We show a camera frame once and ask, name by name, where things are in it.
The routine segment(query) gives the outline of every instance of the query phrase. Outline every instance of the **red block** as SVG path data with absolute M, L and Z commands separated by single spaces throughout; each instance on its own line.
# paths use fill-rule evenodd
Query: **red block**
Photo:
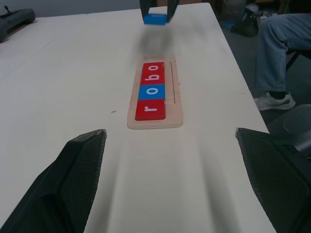
M 164 84 L 164 62 L 145 63 L 142 67 L 140 85 Z
M 136 107 L 135 120 L 165 119 L 165 102 L 160 100 L 139 100 Z

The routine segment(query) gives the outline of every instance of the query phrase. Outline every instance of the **blue letter tile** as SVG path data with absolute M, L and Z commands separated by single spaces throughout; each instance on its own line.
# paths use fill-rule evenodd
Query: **blue letter tile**
M 165 88 L 163 84 L 140 86 L 138 100 L 156 99 L 165 99 Z
M 167 15 L 164 14 L 148 14 L 144 17 L 144 24 L 165 25 Z

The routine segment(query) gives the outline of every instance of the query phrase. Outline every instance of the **white sneaker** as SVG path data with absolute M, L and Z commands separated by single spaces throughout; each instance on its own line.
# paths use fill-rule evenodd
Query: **white sneaker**
M 273 98 L 269 92 L 266 92 L 262 97 L 254 99 L 254 101 L 259 111 L 269 109 L 289 110 L 294 108 L 296 104 L 290 93 L 288 93 L 283 99 L 277 100 Z

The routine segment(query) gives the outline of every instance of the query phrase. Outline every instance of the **leg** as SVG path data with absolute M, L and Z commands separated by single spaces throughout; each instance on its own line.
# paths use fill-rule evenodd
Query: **leg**
M 285 91 L 286 52 L 311 50 L 311 14 L 289 14 L 266 19 L 259 31 L 255 87 Z

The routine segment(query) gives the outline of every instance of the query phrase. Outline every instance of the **wooden tray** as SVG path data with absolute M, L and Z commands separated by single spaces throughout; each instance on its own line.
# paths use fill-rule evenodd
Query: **wooden tray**
M 166 111 L 166 118 L 164 120 L 135 120 L 142 66 L 144 63 L 148 62 L 164 62 Z M 139 63 L 136 70 L 130 106 L 127 114 L 127 126 L 131 129 L 175 128 L 182 126 L 183 122 L 184 116 L 181 106 L 176 60 L 172 57 L 144 59 Z

